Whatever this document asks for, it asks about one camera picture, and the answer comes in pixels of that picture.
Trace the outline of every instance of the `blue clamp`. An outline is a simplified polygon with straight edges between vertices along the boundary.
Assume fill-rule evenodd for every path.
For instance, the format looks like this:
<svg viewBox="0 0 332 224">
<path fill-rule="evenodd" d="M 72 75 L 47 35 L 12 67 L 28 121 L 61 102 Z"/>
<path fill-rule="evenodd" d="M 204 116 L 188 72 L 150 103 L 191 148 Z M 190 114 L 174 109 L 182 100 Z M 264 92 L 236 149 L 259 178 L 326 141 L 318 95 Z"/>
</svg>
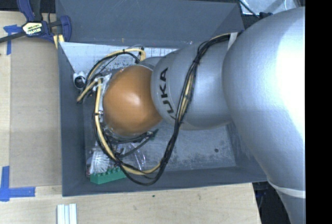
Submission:
<svg viewBox="0 0 332 224">
<path fill-rule="evenodd" d="M 22 28 L 17 25 L 4 26 L 5 32 L 10 36 L 12 33 L 18 33 L 22 31 Z M 7 42 L 7 55 L 11 54 L 11 40 Z"/>
<path fill-rule="evenodd" d="M 2 167 L 0 201 L 8 202 L 10 198 L 35 197 L 35 187 L 9 188 L 9 166 Z"/>
<path fill-rule="evenodd" d="M 8 36 L 0 38 L 0 44 L 7 43 L 7 55 L 11 54 L 11 40 L 19 37 L 36 37 L 54 43 L 52 27 L 58 27 L 58 33 L 62 34 L 65 41 L 69 41 L 72 35 L 71 20 L 68 16 L 61 16 L 58 21 L 47 23 L 43 21 L 40 13 L 41 0 L 17 0 L 21 13 L 26 18 L 26 23 L 21 27 L 16 25 L 4 27 Z"/>
</svg>

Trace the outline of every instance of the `wooden table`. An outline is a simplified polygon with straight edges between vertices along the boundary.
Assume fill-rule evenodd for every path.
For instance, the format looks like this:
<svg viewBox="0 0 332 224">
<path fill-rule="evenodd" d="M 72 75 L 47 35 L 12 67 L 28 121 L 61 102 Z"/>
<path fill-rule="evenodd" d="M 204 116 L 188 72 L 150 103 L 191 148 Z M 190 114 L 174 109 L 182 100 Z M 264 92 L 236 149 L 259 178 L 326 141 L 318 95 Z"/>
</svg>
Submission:
<svg viewBox="0 0 332 224">
<path fill-rule="evenodd" d="M 3 31 L 3 26 L 17 24 L 21 25 L 25 22 L 23 14 L 19 12 L 0 11 L 0 37 L 7 34 Z M 51 55 L 44 55 L 35 60 L 29 57 L 29 53 L 40 50 L 47 50 Z M 55 50 L 51 43 L 43 42 L 39 39 L 17 39 L 12 42 L 12 54 L 6 55 L 6 44 L 0 44 L 0 167 L 12 167 L 18 164 L 36 163 L 33 155 L 28 155 L 30 151 L 20 152 L 20 148 L 24 149 L 24 145 L 30 141 L 35 141 L 34 134 L 38 135 L 39 126 L 34 126 L 35 122 L 43 122 L 43 128 L 47 127 L 52 114 L 57 109 L 50 111 L 54 102 L 58 101 L 58 91 L 51 92 L 55 101 L 29 101 L 25 98 L 26 94 L 38 97 L 38 92 L 43 91 L 43 86 L 49 88 L 45 83 L 39 83 L 43 80 L 43 76 L 35 76 L 29 72 L 32 67 L 38 74 L 52 75 L 53 84 L 57 84 L 57 72 L 50 72 L 48 66 L 54 62 L 47 59 L 54 59 Z M 16 66 L 21 66 L 20 75 L 18 77 Z M 26 81 L 25 88 L 22 88 L 21 97 L 17 96 L 17 86 L 20 81 Z M 16 108 L 16 100 L 25 99 L 24 107 Z M 11 116 L 11 109 L 15 111 L 15 116 Z M 25 138 L 17 139 L 13 142 L 11 136 L 17 136 L 17 117 L 19 115 L 28 115 L 34 110 L 41 112 L 40 116 L 32 116 L 29 123 L 26 123 L 27 130 L 34 127 L 35 131 L 27 131 L 28 141 L 24 143 Z M 45 138 L 40 138 L 41 143 L 31 151 L 39 151 L 40 149 L 56 149 L 59 148 L 54 142 L 60 141 L 60 133 L 53 131 L 43 131 Z M 35 197 L 33 198 L 11 198 L 9 202 L 0 202 L 0 223 L 55 223 L 56 208 L 58 204 L 77 204 L 78 223 L 237 223 L 237 224 L 260 224 L 259 213 L 251 184 L 227 185 L 218 187 L 205 187 L 183 190 L 167 190 L 167 191 L 151 191 L 151 192 L 135 192 L 135 193 L 117 193 L 117 194 L 100 194 L 81 197 L 63 198 L 61 195 L 61 182 L 59 184 L 46 185 L 47 182 L 56 183 L 58 179 L 52 176 L 52 172 L 59 173 L 59 165 L 61 156 L 58 157 L 59 151 L 54 151 L 54 157 L 46 157 L 44 152 L 38 152 L 39 164 L 37 168 L 31 164 L 22 175 L 27 175 L 26 179 L 22 176 L 22 184 L 26 185 L 26 181 L 39 180 L 43 186 L 37 186 Z M 15 187 L 19 185 L 17 178 L 19 173 L 14 173 L 15 181 L 11 181 Z"/>
</svg>

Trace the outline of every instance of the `brown sphere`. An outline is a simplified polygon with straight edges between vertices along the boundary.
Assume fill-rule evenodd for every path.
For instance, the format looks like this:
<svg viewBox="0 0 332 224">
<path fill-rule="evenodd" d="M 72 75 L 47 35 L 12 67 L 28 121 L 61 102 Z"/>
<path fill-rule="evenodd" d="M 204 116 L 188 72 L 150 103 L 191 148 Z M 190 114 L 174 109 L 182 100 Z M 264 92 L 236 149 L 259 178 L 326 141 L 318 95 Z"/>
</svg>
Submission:
<svg viewBox="0 0 332 224">
<path fill-rule="evenodd" d="M 103 97 L 104 118 L 113 133 L 132 138 L 161 121 L 150 93 L 152 71 L 140 65 L 128 66 L 109 81 Z"/>
</svg>

